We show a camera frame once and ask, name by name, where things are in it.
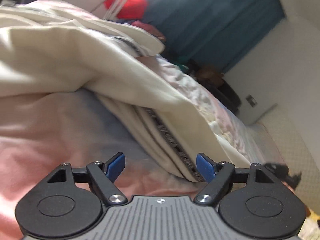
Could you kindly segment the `cream white zip jacket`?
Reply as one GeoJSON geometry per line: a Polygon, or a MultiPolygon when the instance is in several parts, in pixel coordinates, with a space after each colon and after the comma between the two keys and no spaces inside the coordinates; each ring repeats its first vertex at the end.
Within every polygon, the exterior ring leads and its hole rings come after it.
{"type": "Polygon", "coordinates": [[[163,44],[128,25],[60,9],[1,7],[1,96],[84,87],[166,171],[202,181],[196,156],[249,167],[218,123],[217,100],[160,56],[163,44]]]}

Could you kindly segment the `pink clothes pile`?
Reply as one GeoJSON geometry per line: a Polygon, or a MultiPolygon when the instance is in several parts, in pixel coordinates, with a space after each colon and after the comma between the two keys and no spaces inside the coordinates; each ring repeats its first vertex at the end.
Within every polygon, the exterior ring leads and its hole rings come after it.
{"type": "Polygon", "coordinates": [[[160,41],[165,42],[166,38],[162,32],[160,32],[156,27],[153,25],[150,25],[148,23],[143,23],[139,20],[133,21],[130,23],[132,26],[138,27],[140,29],[143,29],[153,35],[154,37],[158,38],[160,41]]]}

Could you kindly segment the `pastel pink bed duvet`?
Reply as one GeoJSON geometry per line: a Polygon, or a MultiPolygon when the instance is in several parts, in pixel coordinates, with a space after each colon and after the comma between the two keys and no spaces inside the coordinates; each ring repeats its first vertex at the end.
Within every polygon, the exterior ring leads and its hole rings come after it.
{"type": "MultiPolygon", "coordinates": [[[[21,6],[42,11],[60,9],[101,20],[62,1],[39,0],[21,6]]],[[[219,100],[217,103],[219,126],[231,131],[250,163],[279,160],[271,151],[261,150],[246,126],[219,100]]],[[[15,207],[57,165],[71,163],[84,167],[96,160],[105,161],[118,152],[125,154],[127,164],[116,185],[128,197],[194,196],[203,186],[203,180],[190,181],[162,168],[87,88],[1,96],[1,239],[21,238],[15,207]]]]}

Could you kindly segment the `brown paper bag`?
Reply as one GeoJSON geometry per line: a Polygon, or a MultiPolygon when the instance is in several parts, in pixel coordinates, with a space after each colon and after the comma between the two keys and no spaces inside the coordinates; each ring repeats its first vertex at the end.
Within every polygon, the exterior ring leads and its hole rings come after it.
{"type": "Polygon", "coordinates": [[[211,66],[201,67],[195,73],[195,77],[197,81],[208,82],[213,84],[216,87],[220,87],[224,83],[224,80],[223,80],[224,74],[216,71],[211,66]]]}

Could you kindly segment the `teal window curtain right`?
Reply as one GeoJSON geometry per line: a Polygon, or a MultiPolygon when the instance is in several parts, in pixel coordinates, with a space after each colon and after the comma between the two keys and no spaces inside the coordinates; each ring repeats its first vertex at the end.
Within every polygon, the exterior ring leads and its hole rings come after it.
{"type": "Polygon", "coordinates": [[[279,0],[148,0],[143,21],[164,34],[165,56],[227,72],[284,16],[279,0]]]}

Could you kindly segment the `red bag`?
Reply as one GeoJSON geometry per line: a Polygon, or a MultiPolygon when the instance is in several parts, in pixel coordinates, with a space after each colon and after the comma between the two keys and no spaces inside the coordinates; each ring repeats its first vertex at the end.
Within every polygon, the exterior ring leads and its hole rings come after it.
{"type": "MultiPolygon", "coordinates": [[[[104,3],[106,10],[111,6],[114,0],[107,0],[104,3]]],[[[142,19],[145,10],[147,9],[147,0],[127,0],[123,8],[117,14],[117,19],[120,20],[135,20],[142,19]]]]}

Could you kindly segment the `wall switch plate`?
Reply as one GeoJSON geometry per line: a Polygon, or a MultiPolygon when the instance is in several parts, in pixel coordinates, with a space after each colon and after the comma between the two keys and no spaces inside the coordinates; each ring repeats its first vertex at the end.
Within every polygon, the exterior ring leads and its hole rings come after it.
{"type": "Polygon", "coordinates": [[[253,96],[251,96],[251,95],[248,95],[246,97],[246,101],[249,103],[249,105],[251,107],[255,107],[258,104],[257,101],[255,100],[255,98],[253,98],[253,96]]]}

